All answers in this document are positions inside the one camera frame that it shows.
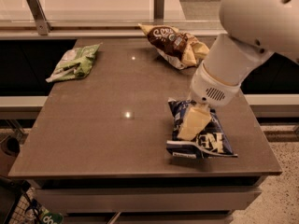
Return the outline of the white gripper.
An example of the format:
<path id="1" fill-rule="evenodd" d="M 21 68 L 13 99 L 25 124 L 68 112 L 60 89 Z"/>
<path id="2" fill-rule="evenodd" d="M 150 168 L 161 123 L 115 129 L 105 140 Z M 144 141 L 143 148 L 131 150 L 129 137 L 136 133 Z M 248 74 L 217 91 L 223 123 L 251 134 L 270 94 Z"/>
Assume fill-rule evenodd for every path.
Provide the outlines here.
<path id="1" fill-rule="evenodd" d="M 178 130 L 178 139 L 191 141 L 205 129 L 211 121 L 210 108 L 228 105 L 239 92 L 240 85 L 226 85 L 212 77 L 201 63 L 193 74 L 190 96 L 196 102 L 187 109 Z"/>

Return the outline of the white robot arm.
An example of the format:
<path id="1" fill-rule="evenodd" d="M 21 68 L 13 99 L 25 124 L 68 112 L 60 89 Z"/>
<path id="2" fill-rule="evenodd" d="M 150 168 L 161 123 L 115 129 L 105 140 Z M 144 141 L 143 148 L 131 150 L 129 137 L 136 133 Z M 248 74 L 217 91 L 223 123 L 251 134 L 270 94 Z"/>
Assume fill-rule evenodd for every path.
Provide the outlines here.
<path id="1" fill-rule="evenodd" d="M 230 103 L 243 80 L 278 53 L 299 61 L 299 0 L 221 0 L 221 26 L 190 84 L 189 108 L 178 138 L 191 141 L 211 121 L 210 110 Z"/>

